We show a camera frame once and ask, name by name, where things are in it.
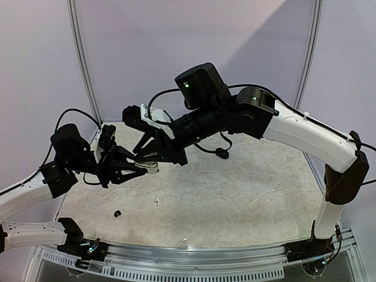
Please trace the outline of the small white charging case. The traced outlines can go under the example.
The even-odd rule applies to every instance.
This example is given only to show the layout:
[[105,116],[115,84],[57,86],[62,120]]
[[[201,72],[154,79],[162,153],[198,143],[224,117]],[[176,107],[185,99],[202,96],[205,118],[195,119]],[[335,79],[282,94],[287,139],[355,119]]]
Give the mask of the small white charging case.
[[135,155],[134,164],[140,169],[146,169],[149,174],[156,174],[159,172],[159,165],[156,161],[144,160],[150,157],[158,156],[157,152],[148,153],[145,156],[140,154]]

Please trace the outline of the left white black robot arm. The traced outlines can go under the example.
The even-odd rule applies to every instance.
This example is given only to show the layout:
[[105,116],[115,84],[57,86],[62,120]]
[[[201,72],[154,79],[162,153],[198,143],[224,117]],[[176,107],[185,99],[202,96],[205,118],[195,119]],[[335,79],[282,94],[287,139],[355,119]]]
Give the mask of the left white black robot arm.
[[104,126],[95,150],[73,123],[61,126],[51,136],[54,160],[42,165],[30,180],[1,191],[1,251],[46,244],[80,256],[95,251],[99,243],[86,240],[71,218],[32,224],[12,223],[8,219],[37,203],[67,193],[77,184],[77,173],[95,175],[103,188],[145,175],[147,169],[134,162],[134,155],[116,144],[115,131],[115,126]]

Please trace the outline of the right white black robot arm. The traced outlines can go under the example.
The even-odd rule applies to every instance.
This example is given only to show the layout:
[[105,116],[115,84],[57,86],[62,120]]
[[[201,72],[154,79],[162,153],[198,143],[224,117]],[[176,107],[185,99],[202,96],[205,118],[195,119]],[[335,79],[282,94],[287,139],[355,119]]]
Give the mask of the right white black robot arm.
[[291,107],[269,89],[243,84],[232,95],[215,66],[206,62],[175,79],[188,114],[172,120],[151,104],[140,107],[147,131],[134,151],[139,162],[185,165],[185,148],[222,131],[280,142],[325,163],[325,196],[304,243],[308,256],[327,245],[343,210],[357,195],[369,164],[357,133],[341,133]]

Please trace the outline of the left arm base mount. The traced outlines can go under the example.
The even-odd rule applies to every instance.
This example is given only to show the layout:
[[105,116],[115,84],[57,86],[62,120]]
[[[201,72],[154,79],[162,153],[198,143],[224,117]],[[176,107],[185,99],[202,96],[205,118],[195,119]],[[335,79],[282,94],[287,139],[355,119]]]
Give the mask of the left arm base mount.
[[64,244],[57,246],[57,250],[66,254],[80,257],[85,261],[103,262],[107,256],[109,245],[100,240],[83,239],[77,244]]

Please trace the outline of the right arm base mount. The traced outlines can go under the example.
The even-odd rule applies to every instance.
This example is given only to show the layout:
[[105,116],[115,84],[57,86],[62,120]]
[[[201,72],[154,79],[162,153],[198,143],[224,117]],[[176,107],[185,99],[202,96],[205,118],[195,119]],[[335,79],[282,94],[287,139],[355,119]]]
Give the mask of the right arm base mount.
[[336,253],[334,252],[335,247],[332,237],[329,239],[317,239],[314,235],[312,235],[309,239],[286,243],[284,244],[284,250],[286,252],[287,261],[292,262],[305,260],[318,256],[324,256],[325,254],[329,253],[329,257],[324,258],[323,262],[321,263],[322,265],[327,265],[338,255],[341,248],[341,243],[343,240],[342,235],[339,235],[337,239],[339,245]]

